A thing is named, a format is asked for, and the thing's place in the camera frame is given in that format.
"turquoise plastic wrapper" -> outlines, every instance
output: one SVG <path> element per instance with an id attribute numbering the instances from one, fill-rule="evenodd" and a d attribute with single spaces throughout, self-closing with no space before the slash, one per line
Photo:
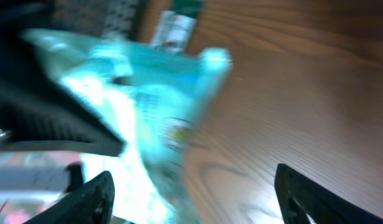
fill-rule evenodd
<path id="1" fill-rule="evenodd" d="M 199 223 L 183 179 L 184 159 L 193 130 L 231 69 L 230 55 L 212 48 L 193 58 L 140 47 L 130 61 L 142 161 L 173 222 Z"/>

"brown wooden surface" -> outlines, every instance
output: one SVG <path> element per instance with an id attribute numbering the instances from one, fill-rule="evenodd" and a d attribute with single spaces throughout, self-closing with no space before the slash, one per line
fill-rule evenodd
<path id="1" fill-rule="evenodd" d="M 383 218 L 383 1 L 211 0 L 189 53 L 211 46 L 234 70 L 187 159 L 203 223 L 282 223 L 280 162 Z"/>

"wood grain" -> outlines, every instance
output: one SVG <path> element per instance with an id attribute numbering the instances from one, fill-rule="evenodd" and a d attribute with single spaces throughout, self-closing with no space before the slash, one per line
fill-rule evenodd
<path id="1" fill-rule="evenodd" d="M 203 222 L 283 223 L 280 162 L 383 218 L 383 1 L 211 0 L 188 52 L 212 46 L 234 70 L 187 159 Z"/>

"green and white package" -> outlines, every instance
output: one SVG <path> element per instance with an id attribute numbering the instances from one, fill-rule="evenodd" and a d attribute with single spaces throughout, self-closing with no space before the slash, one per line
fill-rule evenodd
<path id="1" fill-rule="evenodd" d="M 225 49 L 198 58 L 140 50 L 131 60 L 137 148 L 174 223 L 199 223 L 183 181 L 188 140 L 231 69 Z"/>

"wooden table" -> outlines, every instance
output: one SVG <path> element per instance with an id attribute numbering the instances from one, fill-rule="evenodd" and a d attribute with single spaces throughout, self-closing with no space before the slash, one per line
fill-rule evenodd
<path id="1" fill-rule="evenodd" d="M 234 70 L 187 159 L 203 223 L 282 223 L 281 162 L 383 218 L 383 1 L 211 0 L 188 52 L 211 46 Z"/>

